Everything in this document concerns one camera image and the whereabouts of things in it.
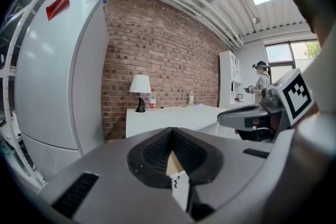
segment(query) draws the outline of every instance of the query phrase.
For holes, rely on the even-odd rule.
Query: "plastic bottle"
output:
[[[155,91],[152,90],[151,95],[149,97],[149,108],[155,109],[156,108],[156,97],[155,97]]]
[[[189,105],[192,106],[194,104],[194,93],[190,92],[189,94]]]

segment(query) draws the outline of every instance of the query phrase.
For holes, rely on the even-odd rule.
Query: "white desk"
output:
[[[163,127],[183,127],[200,130],[217,124],[217,115],[226,109],[213,106],[171,106],[163,109],[146,109],[138,113],[135,109],[127,109],[126,137],[141,134]]]

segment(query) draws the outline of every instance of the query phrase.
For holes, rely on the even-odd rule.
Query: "black slot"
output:
[[[256,156],[256,157],[259,157],[259,158],[264,158],[264,159],[266,159],[269,155],[268,152],[253,150],[252,148],[245,149],[243,151],[243,153],[248,154],[248,155],[252,155],[252,156]]]
[[[53,208],[64,216],[71,218],[98,178],[94,174],[82,174],[53,204]]]

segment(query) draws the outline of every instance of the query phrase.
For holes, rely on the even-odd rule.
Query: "white bookshelf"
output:
[[[221,75],[219,107],[231,109],[243,105],[243,102],[235,101],[236,89],[243,82],[242,63],[231,51],[221,52],[219,60]]]

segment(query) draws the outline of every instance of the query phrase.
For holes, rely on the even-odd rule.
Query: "white wall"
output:
[[[246,43],[243,48],[234,51],[234,55],[241,61],[243,71],[243,81],[241,86],[236,89],[236,93],[243,94],[244,103],[252,103],[252,96],[244,91],[244,88],[253,85],[255,86],[259,75],[256,69],[252,68],[253,64],[264,61],[268,64],[265,44],[261,40],[255,40]]]

